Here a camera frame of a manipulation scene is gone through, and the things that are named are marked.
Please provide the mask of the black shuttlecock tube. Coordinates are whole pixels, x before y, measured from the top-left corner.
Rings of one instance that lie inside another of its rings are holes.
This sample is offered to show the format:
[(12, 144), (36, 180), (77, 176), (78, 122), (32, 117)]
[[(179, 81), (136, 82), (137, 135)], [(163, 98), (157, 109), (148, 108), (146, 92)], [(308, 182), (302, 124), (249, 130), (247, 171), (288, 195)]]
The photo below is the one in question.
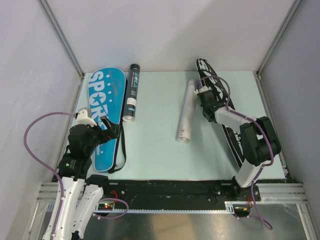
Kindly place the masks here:
[(124, 105), (123, 121), (133, 122), (136, 115), (140, 66), (131, 64), (127, 76), (126, 100)]

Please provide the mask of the black sport racket cover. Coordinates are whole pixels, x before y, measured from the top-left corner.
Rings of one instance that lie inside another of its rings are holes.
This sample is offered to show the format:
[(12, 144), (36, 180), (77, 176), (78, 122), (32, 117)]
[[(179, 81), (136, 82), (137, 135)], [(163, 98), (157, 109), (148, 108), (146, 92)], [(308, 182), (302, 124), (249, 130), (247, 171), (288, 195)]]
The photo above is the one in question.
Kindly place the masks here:
[[(230, 109), (234, 109), (234, 104), (230, 98), (230, 94), (228, 90), (222, 83), (222, 80), (219, 78), (213, 67), (209, 64), (209, 62), (204, 58), (198, 58), (195, 61), (196, 69), (199, 75), (199, 80), (195, 82), (195, 87), (202, 88), (207, 86), (211, 87), (211, 90), (217, 96), (218, 100), (221, 102), (221, 107), (229, 107)], [(216, 123), (216, 117), (214, 112), (204, 112), (202, 111), (203, 116), (208, 120), (208, 122)], [(241, 147), (241, 136), (240, 134), (233, 130), (231, 127), (228, 127), (224, 124), (221, 125), (227, 143), (231, 149), (231, 152), (235, 158), (235, 161), (239, 167), (244, 163), (244, 156)]]

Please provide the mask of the white shuttlecock tube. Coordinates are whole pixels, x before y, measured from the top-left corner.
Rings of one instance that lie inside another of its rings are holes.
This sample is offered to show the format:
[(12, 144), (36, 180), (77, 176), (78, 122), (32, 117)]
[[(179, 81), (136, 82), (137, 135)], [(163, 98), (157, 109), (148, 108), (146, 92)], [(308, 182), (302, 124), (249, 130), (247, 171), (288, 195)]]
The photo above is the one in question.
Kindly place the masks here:
[(186, 88), (183, 109), (177, 133), (177, 141), (187, 144), (191, 140), (192, 124), (194, 120), (197, 95), (195, 94), (195, 79), (191, 79)]

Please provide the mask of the blue sport racket cover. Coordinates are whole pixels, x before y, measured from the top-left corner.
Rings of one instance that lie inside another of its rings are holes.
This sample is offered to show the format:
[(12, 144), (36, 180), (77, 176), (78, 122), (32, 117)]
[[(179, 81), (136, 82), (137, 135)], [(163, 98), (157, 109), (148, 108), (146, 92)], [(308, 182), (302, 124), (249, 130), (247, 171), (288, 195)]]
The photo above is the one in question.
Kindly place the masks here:
[[(101, 117), (108, 118), (113, 124), (122, 125), (127, 80), (125, 73), (118, 67), (105, 67), (93, 72), (88, 80), (88, 105), (92, 119), (106, 130)], [(97, 146), (94, 152), (94, 170), (113, 174), (126, 164), (124, 129), (115, 139)]]

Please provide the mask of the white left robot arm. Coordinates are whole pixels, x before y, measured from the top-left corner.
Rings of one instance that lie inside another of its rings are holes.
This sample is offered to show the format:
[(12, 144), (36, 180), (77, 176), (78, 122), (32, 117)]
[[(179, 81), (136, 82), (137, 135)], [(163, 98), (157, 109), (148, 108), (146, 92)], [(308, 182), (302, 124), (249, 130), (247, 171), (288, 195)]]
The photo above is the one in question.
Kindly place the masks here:
[(87, 173), (95, 149), (120, 136), (121, 126), (101, 117), (102, 129), (93, 120), (72, 126), (68, 145), (58, 165), (58, 185), (53, 212), (42, 237), (44, 240), (81, 240), (99, 200), (111, 194), (108, 177)]

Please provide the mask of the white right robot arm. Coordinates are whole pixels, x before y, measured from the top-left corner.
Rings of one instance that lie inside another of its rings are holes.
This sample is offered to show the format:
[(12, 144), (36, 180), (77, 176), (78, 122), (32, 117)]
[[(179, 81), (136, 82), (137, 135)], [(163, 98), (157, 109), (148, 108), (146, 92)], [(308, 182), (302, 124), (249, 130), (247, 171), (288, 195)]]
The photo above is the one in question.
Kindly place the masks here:
[(232, 178), (230, 188), (232, 197), (241, 201), (249, 195), (248, 187), (255, 184), (263, 168), (271, 166), (282, 150), (273, 124), (266, 116), (252, 118), (219, 102), (211, 89), (194, 92), (209, 122), (224, 125), (240, 135), (244, 162)]

